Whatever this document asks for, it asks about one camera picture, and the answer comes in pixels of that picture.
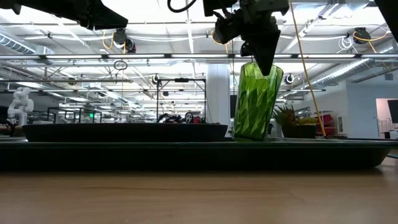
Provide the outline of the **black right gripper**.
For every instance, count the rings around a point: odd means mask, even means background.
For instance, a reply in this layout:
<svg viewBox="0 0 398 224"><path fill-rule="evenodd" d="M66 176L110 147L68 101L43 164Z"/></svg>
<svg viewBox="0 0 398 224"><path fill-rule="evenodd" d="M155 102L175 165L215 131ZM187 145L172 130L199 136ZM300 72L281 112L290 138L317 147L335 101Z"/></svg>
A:
<svg viewBox="0 0 398 224"><path fill-rule="evenodd" d="M204 0L205 16L216 16L215 33L220 43L225 44L240 36L244 43L242 57L253 56L263 76L268 76L274 61L280 30L274 12L286 14L288 0L242 0L239 9L229 12L227 8L236 1Z"/></svg>

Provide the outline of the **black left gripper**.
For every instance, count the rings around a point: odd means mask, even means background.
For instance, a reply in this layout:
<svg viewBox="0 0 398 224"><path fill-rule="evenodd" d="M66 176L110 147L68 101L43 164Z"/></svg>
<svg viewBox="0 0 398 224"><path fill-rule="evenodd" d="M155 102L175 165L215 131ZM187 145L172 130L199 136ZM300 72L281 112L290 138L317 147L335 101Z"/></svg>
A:
<svg viewBox="0 0 398 224"><path fill-rule="evenodd" d="M89 30L125 28L128 23L101 0L30 0L27 6L76 21Z"/></svg>

